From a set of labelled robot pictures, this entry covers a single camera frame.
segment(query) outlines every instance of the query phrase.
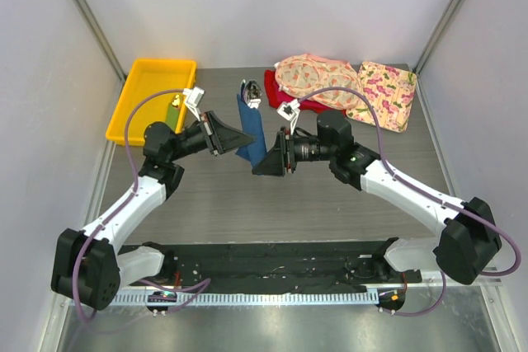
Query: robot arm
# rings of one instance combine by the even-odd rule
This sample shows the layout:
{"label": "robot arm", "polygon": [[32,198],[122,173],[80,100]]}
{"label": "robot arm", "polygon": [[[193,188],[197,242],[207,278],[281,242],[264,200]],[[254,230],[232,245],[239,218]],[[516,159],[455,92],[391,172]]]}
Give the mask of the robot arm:
{"label": "robot arm", "polygon": [[82,230],[67,229],[59,236],[51,280],[51,288],[56,293],[73,296],[73,266],[81,246],[119,207],[122,209],[97,234],[83,257],[78,278],[81,302],[102,310],[121,287],[146,277],[172,276],[174,253],[161,245],[146,242],[135,251],[118,253],[136,227],[179,186],[184,169],[174,161],[206,149],[216,156],[254,141],[253,136],[222,123],[212,111],[200,113],[194,106],[190,110],[198,121],[180,134],[161,122],[145,130],[145,160],[139,171],[137,189],[130,187],[103,215]]}
{"label": "robot arm", "polygon": [[[489,228],[457,210],[447,208],[446,204],[467,209],[495,224],[489,206],[478,198],[466,203],[442,194],[389,164],[393,173],[406,183],[397,180],[388,172],[378,153],[355,142],[351,124],[337,110],[327,110],[318,115],[316,135],[296,129],[299,110],[295,102],[293,105],[285,103],[279,108],[279,114],[290,121],[290,129],[280,129],[273,148],[253,168],[252,173],[283,176],[286,172],[295,172],[298,162],[329,161],[330,171],[339,181],[389,201],[435,235],[432,239],[421,240],[419,249],[416,243],[393,241],[384,258],[394,270],[402,272],[440,267],[453,280],[472,284],[501,248],[501,240]],[[407,182],[438,200],[433,201],[419,194]]]}

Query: metal corner post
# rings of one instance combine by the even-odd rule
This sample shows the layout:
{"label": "metal corner post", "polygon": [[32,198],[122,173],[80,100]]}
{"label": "metal corner post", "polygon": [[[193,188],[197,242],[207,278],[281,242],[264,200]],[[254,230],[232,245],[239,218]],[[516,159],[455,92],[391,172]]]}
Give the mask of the metal corner post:
{"label": "metal corner post", "polygon": [[464,0],[450,0],[447,4],[447,7],[445,8],[440,20],[436,24],[435,29],[432,32],[431,37],[427,41],[427,45],[423,50],[422,55],[420,55],[416,67],[414,68],[414,72],[416,74],[419,75],[425,68],[427,61],[429,60],[436,46],[440,42],[440,39],[446,31],[447,27],[449,26],[451,21],[453,21],[453,18],[455,17],[457,11],[459,11],[460,6],[463,2]]}
{"label": "metal corner post", "polygon": [[114,50],[111,48],[108,39],[105,36],[105,33],[102,31],[102,28],[99,26],[96,17],[94,16],[92,9],[88,5],[86,0],[73,0],[80,11],[82,18],[88,24],[88,27],[95,36],[97,42],[101,46],[101,49],[105,56],[108,58],[112,68],[114,69],[115,74],[120,79],[121,83],[124,83],[126,80],[126,73],[123,67],[121,66],[119,60],[114,53]]}

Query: electrical connector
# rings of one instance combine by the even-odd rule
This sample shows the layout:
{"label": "electrical connector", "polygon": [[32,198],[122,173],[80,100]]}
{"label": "electrical connector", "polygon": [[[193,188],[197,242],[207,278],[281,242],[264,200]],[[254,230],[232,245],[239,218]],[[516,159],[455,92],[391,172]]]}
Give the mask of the electrical connector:
{"label": "electrical connector", "polygon": [[205,91],[199,87],[186,88],[183,90],[183,95],[185,100],[183,103],[187,106],[187,109],[196,117],[197,120],[200,120],[200,109],[198,105],[200,104],[202,96],[205,94]]}
{"label": "electrical connector", "polygon": [[300,114],[299,100],[294,99],[292,102],[282,102],[277,109],[277,113],[290,122],[290,133],[294,133]]}

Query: wall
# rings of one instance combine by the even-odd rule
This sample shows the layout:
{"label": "wall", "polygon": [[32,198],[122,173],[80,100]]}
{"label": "wall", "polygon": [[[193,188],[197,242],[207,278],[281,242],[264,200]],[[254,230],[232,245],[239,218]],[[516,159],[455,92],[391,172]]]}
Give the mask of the wall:
{"label": "wall", "polygon": [[88,0],[125,69],[136,58],[268,66],[312,52],[414,65],[448,0]]}
{"label": "wall", "polygon": [[[422,74],[455,189],[487,200],[528,256],[526,61],[528,2],[466,0]],[[512,262],[505,247],[499,264]],[[504,282],[519,332],[526,331],[526,264]]]}
{"label": "wall", "polygon": [[86,216],[118,86],[72,0],[0,0],[0,340],[37,350],[54,247]]}

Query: blue cloth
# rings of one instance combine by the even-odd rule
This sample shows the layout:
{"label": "blue cloth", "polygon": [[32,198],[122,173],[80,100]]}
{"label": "blue cloth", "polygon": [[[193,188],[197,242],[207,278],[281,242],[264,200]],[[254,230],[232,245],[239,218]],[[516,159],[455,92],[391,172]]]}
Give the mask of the blue cloth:
{"label": "blue cloth", "polygon": [[257,140],[247,146],[242,146],[236,154],[244,160],[250,161],[251,166],[254,167],[266,156],[266,140],[262,130],[261,112],[246,105],[240,94],[237,94],[237,103],[242,131],[255,136]]}

